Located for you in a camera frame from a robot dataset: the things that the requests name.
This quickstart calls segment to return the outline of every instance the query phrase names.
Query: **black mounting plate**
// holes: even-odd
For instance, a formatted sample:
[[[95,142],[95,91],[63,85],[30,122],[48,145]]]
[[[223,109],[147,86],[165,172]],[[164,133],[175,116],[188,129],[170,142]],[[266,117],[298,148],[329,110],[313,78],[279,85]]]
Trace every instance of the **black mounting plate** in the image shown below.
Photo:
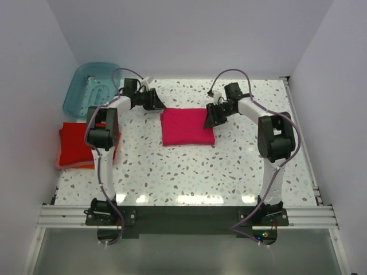
[[[140,234],[234,234],[229,228],[241,220],[241,215],[246,217],[254,208],[254,206],[118,206],[125,220],[123,238],[139,238]],[[253,235],[252,226],[272,226],[275,219],[278,226],[289,225],[287,212],[283,209],[282,213],[265,218],[261,223],[253,224],[250,219],[240,230]],[[99,223],[97,218],[87,216],[85,224],[115,226],[120,225],[120,222],[114,220],[113,224],[106,224],[106,221]],[[116,232],[115,229],[103,229],[105,230],[110,231],[112,235]]]

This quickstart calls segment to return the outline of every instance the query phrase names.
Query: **glass panel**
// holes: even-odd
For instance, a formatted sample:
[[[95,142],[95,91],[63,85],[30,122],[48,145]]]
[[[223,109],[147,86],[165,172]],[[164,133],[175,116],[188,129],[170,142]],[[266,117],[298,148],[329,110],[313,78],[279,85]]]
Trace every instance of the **glass panel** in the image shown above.
[[[271,251],[234,235],[141,235],[106,248],[94,229],[48,229],[34,274],[341,274],[328,230],[279,230]]]

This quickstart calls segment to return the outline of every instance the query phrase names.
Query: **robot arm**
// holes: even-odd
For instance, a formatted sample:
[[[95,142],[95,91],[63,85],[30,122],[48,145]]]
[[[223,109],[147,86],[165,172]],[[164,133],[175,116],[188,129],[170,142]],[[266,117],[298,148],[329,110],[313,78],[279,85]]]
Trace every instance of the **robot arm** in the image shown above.
[[[260,202],[268,189],[268,184],[279,169],[279,166],[290,157],[295,149],[295,139],[292,125],[281,116],[271,115],[256,105],[249,94],[242,94],[238,83],[224,87],[227,101],[214,102],[206,106],[206,121],[204,128],[211,128],[227,122],[227,117],[235,113],[245,115],[258,125],[257,147],[264,158],[263,187],[258,197]],[[271,211],[280,211],[283,207],[282,184],[284,167],[276,175],[270,191],[264,200],[265,206]]]
[[[100,177],[103,183],[104,191],[110,200],[113,200],[116,191],[112,178],[112,161],[115,151],[115,146],[119,138],[119,115],[129,111],[137,105],[142,105],[145,110],[159,110],[166,106],[158,98],[155,89],[149,88],[149,83],[153,80],[152,77],[144,78],[140,82],[138,90],[138,80],[133,78],[125,78],[124,87],[122,88],[122,95],[116,96],[108,104],[102,106],[97,111],[98,107],[89,107],[87,113],[87,124],[91,121],[95,112],[94,122],[87,136],[89,144],[93,145],[97,150],[92,150],[96,177]],[[99,191],[96,194],[99,201],[105,200],[104,194]]]

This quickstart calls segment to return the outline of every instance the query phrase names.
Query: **terrazzo table surface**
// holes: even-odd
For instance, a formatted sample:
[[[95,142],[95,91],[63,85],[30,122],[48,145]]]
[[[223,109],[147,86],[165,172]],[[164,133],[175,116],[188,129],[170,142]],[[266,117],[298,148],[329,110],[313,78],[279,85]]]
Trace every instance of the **terrazzo table surface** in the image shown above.
[[[218,80],[214,90],[244,80]],[[205,108],[212,80],[155,80],[160,99],[172,108]],[[268,109],[291,113],[281,80],[252,80],[254,97]],[[257,125],[238,114],[216,127],[215,146],[162,146],[160,112],[142,107],[119,116],[122,132],[114,164],[119,205],[255,205],[263,184],[263,160],[257,150]],[[63,170],[56,205],[89,205],[99,191],[94,170]],[[314,206],[312,180],[303,150],[284,173],[286,206]]]

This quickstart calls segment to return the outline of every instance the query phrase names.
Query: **cable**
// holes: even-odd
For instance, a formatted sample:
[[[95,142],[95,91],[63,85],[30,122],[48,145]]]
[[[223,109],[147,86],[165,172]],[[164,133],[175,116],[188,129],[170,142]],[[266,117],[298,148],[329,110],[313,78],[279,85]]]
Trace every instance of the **cable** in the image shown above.
[[[114,79],[114,77],[115,77],[115,73],[118,71],[118,70],[126,70],[126,71],[128,71],[128,72],[131,72],[131,73],[135,73],[138,77],[140,77],[141,79],[143,79],[143,77],[140,75],[140,74],[138,74],[137,72],[135,72],[134,70],[130,70],[130,69],[127,69],[127,68],[117,68],[117,69],[115,69],[113,72],[112,72],[112,74],[111,74],[111,80],[112,80],[112,83],[113,83],[113,85],[115,86],[115,88],[116,88],[116,91],[117,91],[117,97],[120,97],[120,93],[119,93],[119,87],[117,86],[117,84],[115,83],[115,79]]]
[[[213,87],[214,87],[214,85],[215,85],[215,83],[217,82],[217,80],[218,80],[218,78],[222,75],[222,74],[224,74],[224,73],[226,73],[226,72],[240,72],[240,73],[242,73],[245,77],[246,77],[246,79],[247,79],[247,84],[248,84],[248,93],[250,94],[250,99],[251,100],[253,100],[253,96],[252,96],[252,90],[251,90],[251,83],[250,83],[250,78],[248,77],[248,75],[243,71],[243,70],[240,70],[240,69],[227,69],[227,70],[224,70],[223,72],[221,72],[220,74],[218,74],[218,76],[214,79],[214,81],[213,81],[213,84],[212,84],[212,86],[210,87],[210,89],[209,89],[209,93],[210,92],[212,92],[212,90],[213,90]]]
[[[272,273],[275,274],[275,256],[274,256],[274,252],[271,249],[270,245],[267,245],[267,249],[269,249],[272,260],[273,260],[273,272]]]
[[[144,87],[144,92],[147,91],[147,87],[145,85],[140,85],[140,88],[138,89],[138,92],[140,92],[140,90]]]
[[[270,228],[270,231],[272,231],[274,227],[275,227],[275,231],[278,232],[278,220],[275,220],[272,223],[271,228]]]
[[[218,102],[217,102],[217,104],[219,104],[219,103],[220,103],[220,99],[223,99],[223,101],[226,101],[226,100],[224,100],[224,98],[223,98],[222,96],[220,96],[220,97],[218,98]]]

